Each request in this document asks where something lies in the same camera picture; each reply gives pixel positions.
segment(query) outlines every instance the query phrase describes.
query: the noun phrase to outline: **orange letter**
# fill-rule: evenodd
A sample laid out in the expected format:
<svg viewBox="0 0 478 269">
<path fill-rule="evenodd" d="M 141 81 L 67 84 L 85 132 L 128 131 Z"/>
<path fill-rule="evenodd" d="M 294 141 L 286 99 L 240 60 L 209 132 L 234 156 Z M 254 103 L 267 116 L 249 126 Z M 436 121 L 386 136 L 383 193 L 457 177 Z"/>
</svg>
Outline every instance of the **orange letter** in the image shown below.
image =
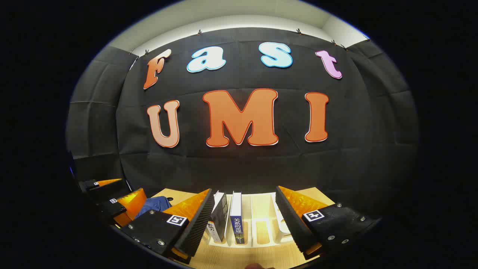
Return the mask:
<svg viewBox="0 0 478 269">
<path fill-rule="evenodd" d="M 214 90 L 203 96 L 203 101 L 209 105 L 211 122 L 211 137 L 206 140 L 210 147 L 229 145 L 229 139 L 224 136 L 226 126 L 237 145 L 242 144 L 249 126 L 252 124 L 252 134 L 247 139 L 253 146 L 275 145 L 279 138 L 274 134 L 274 101 L 277 92 L 272 89 L 255 89 L 249 96 L 244 110 L 241 111 L 225 90 Z"/>
<path fill-rule="evenodd" d="M 151 87 L 158 81 L 156 72 L 158 72 L 158 74 L 161 72 L 164 65 L 164 58 L 169 57 L 169 55 L 171 55 L 171 50 L 167 49 L 149 61 L 148 73 L 146 74 L 146 82 L 144 83 L 143 89 Z"/>
<path fill-rule="evenodd" d="M 159 105 L 150 106 L 147 113 L 150 117 L 152 136 L 156 140 L 156 143 L 163 147 L 175 147 L 179 143 L 179 127 L 177 108 L 179 107 L 179 101 L 173 100 L 164 104 L 164 110 L 168 112 L 169 120 L 169 136 L 166 137 L 161 132 L 161 125 L 159 124 L 159 111 L 161 107 Z"/>
<path fill-rule="evenodd" d="M 326 104 L 328 97 L 318 92 L 309 92 L 305 99 L 310 104 L 309 132 L 305 135 L 307 142 L 321 142 L 327 139 Z"/>
</svg>

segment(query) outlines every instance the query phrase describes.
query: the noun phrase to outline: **pink letter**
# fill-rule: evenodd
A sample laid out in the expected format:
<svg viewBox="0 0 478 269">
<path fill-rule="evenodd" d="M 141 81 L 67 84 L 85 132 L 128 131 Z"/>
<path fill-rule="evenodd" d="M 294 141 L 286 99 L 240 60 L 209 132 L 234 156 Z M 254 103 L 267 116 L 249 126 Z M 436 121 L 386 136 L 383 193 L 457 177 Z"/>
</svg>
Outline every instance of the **pink letter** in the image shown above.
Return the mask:
<svg viewBox="0 0 478 269">
<path fill-rule="evenodd" d="M 317 51 L 315 55 L 319 56 L 322 59 L 322 62 L 324 63 L 324 67 L 326 68 L 327 73 L 329 73 L 331 77 L 336 79 L 342 78 L 342 73 L 340 73 L 340 71 L 337 71 L 333 64 L 333 63 L 336 63 L 337 61 L 335 60 L 335 58 L 330 56 L 327 51 L 325 50 Z"/>
</svg>

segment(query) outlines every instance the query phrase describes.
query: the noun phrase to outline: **white wall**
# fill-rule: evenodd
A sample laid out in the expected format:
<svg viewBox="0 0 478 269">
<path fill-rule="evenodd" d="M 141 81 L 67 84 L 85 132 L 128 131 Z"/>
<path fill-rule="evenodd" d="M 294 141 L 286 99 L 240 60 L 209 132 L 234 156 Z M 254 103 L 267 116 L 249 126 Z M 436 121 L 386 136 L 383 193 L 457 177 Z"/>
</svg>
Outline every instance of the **white wall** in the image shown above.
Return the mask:
<svg viewBox="0 0 478 269">
<path fill-rule="evenodd" d="M 322 30 L 331 36 L 335 43 L 344 47 L 367 40 L 359 30 L 335 16 L 330 16 Z"/>
<path fill-rule="evenodd" d="M 133 50 L 133 53 L 138 56 L 143 56 L 145 50 L 152 51 L 172 41 L 197 34 L 199 29 L 205 33 L 220 29 L 244 27 L 274 28 L 293 32 L 299 28 L 304 34 L 322 38 L 327 41 L 331 41 L 333 39 L 322 29 L 305 24 L 303 22 L 263 15 L 233 15 L 202 20 L 167 31 L 138 46 Z"/>
</svg>

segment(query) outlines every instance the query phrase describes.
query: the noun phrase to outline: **hand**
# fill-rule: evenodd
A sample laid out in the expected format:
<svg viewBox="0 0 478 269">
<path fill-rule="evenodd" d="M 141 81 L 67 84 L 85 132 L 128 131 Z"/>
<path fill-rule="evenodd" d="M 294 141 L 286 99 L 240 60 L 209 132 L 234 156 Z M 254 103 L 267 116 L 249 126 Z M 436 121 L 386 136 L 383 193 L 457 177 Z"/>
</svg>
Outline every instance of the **hand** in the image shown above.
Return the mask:
<svg viewBox="0 0 478 269">
<path fill-rule="evenodd" d="M 244 269 L 266 269 L 266 268 L 262 267 L 262 265 L 260 265 L 259 263 L 251 263 L 248 266 L 246 266 Z"/>
</svg>

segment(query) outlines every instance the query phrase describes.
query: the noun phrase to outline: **letter m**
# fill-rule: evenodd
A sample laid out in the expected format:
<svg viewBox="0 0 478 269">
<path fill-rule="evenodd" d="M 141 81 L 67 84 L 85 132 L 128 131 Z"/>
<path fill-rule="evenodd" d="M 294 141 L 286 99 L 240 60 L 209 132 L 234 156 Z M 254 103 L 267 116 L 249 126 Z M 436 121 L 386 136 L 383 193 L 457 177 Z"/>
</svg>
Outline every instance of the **letter m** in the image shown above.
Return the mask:
<svg viewBox="0 0 478 269">
<path fill-rule="evenodd" d="M 209 105 L 211 137 L 206 144 L 210 147 L 229 145 L 229 139 L 224 136 L 224 124 L 237 145 L 244 141 L 250 125 L 252 134 L 247 139 L 249 144 L 275 145 L 279 141 L 274 133 L 274 101 L 277 96 L 272 89 L 255 89 L 241 111 L 227 91 L 207 92 L 203 101 Z"/>
</svg>

